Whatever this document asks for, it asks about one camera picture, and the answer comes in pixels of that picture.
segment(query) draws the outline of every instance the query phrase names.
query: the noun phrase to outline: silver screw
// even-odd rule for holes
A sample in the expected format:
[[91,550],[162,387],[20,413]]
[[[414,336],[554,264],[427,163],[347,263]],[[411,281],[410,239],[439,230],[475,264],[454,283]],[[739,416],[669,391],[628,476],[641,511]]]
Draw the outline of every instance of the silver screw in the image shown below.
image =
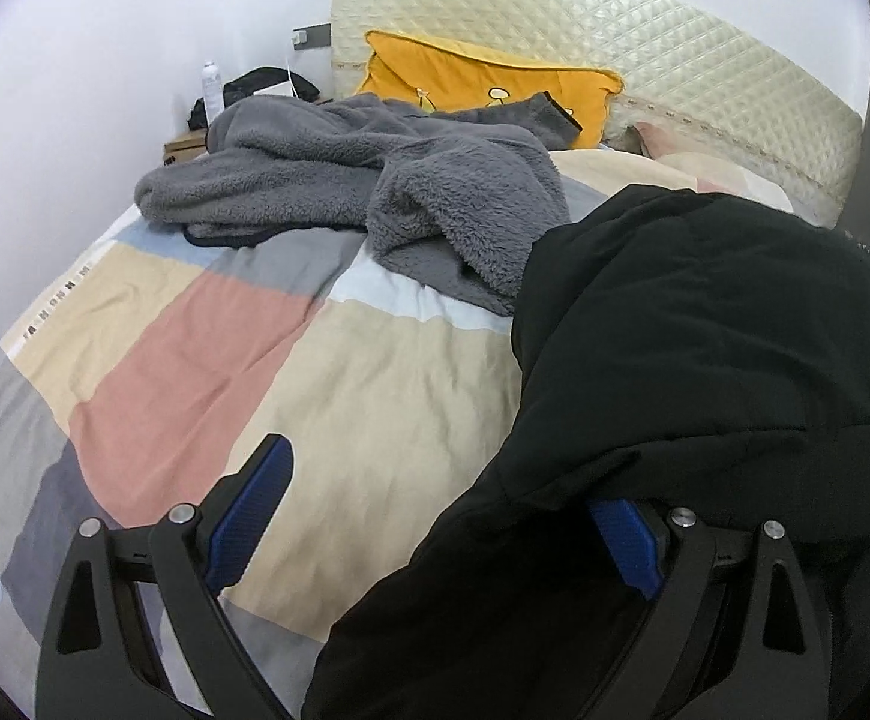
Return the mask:
[[785,535],[784,525],[776,519],[765,520],[765,524],[761,529],[765,531],[765,536],[768,536],[768,538],[774,538],[776,541]]
[[102,520],[98,517],[88,517],[78,526],[78,532],[85,538],[91,538],[102,530]]
[[671,518],[672,522],[680,528],[691,528],[692,525],[698,522],[698,517],[695,516],[695,512],[691,509],[686,509],[683,506],[672,509]]
[[195,507],[190,503],[179,503],[168,512],[168,518],[176,525],[184,525],[195,517]]

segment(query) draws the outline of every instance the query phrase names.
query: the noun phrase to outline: fuzzy gray fabric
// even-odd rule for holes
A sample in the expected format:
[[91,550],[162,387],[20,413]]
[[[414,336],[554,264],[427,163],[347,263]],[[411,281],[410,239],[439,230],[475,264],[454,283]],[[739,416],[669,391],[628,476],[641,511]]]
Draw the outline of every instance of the fuzzy gray fabric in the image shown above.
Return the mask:
[[144,176],[136,204],[196,245],[365,228],[381,265],[510,316],[533,242],[569,220],[547,149],[578,132],[546,94],[432,116],[375,95],[260,95],[213,122],[208,156]]

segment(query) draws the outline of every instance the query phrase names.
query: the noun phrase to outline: headboard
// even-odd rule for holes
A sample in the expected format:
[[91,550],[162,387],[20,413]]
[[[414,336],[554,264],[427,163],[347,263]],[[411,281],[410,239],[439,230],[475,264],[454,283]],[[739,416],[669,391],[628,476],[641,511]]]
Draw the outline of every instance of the headboard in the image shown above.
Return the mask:
[[332,0],[335,93],[360,84],[370,28],[466,40],[622,74],[608,135],[677,129],[781,185],[832,226],[859,160],[862,122],[821,82],[723,20],[675,0]]

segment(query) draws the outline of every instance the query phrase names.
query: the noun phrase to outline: patchwork bedspread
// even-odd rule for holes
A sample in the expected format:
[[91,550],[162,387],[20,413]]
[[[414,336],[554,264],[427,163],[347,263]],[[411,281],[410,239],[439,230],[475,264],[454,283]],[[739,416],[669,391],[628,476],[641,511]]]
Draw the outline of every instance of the patchwork bedspread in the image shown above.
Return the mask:
[[[556,162],[583,182],[566,182],[573,218],[633,181],[694,186],[629,154]],[[6,693],[33,714],[38,642],[81,520],[154,522],[278,432],[295,475],[222,604],[297,714],[331,624],[408,561],[508,434],[520,390],[509,329],[382,269],[359,232],[198,248],[126,212],[2,340]],[[145,607],[179,698],[203,707],[156,592]]]

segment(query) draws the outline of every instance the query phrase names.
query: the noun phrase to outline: bed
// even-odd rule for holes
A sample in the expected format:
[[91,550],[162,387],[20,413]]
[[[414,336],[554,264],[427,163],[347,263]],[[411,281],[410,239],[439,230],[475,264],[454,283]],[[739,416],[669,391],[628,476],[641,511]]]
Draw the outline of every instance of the bed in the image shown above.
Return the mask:
[[[672,0],[332,0],[336,95],[371,28],[465,40],[625,79],[606,136],[649,124],[781,187],[832,226],[859,115],[769,47]],[[702,190],[664,161],[553,160],[573,220],[629,183]],[[154,522],[199,501],[270,432],[296,472],[245,577],[220,603],[298,714],[331,624],[407,562],[505,439],[520,371],[511,321],[393,274],[363,233],[291,230],[190,245],[131,207],[2,338],[0,686],[34,714],[38,641],[79,523]],[[157,594],[144,596],[179,699],[204,707]]]

